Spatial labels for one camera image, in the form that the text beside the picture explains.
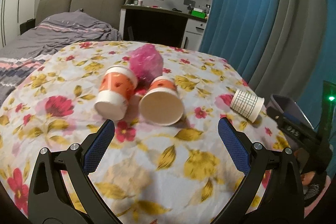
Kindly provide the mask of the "right hand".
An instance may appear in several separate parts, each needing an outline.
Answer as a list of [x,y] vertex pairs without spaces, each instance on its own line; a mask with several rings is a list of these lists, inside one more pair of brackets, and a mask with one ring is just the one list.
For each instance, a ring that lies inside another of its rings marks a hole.
[[310,156],[301,173],[302,185],[307,187],[303,194],[304,207],[311,205],[321,194],[327,178],[327,167],[332,154],[319,157]]

